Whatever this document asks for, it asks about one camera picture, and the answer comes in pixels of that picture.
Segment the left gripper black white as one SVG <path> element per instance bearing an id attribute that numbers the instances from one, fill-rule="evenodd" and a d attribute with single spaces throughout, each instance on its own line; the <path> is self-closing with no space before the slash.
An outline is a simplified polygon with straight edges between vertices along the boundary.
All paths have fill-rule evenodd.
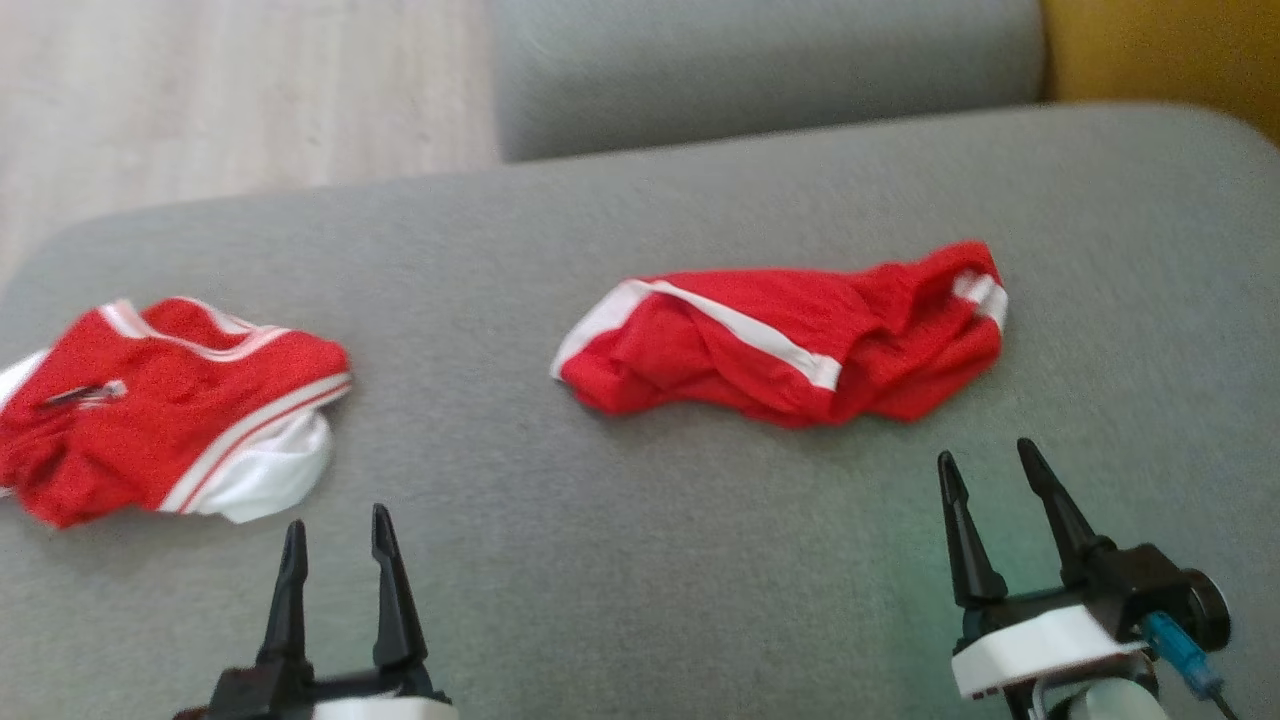
<path id="1" fill-rule="evenodd" d="M 205 705 L 183 708 L 175 717 L 458 719 L 457 707 L 434 688 L 426 673 L 428 646 L 396 528 L 384 503 L 372 506 L 372 559 L 379 566 L 372 661 L 384 673 L 303 678 L 298 667 L 311 667 L 305 628 L 308 547 L 305 523 L 293 520 L 285 532 L 268 624 L 256 656 L 266 665 L 225 670 Z"/>

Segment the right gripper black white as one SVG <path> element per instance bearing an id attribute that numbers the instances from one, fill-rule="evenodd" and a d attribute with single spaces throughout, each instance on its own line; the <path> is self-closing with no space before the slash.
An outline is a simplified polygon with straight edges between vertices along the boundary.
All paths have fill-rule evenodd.
<path id="1" fill-rule="evenodd" d="M 1210 660 L 1233 621 L 1222 592 L 1152 544 L 1119 550 L 1094 532 L 1034 441 L 1018 455 L 1044 507 L 1064 585 L 1010 594 L 969 511 L 955 457 L 937 457 L 943 528 L 963 630 L 950 661 L 965 700 L 998 697 L 1014 719 L 1166 719 L 1158 669 L 1233 716 Z"/>

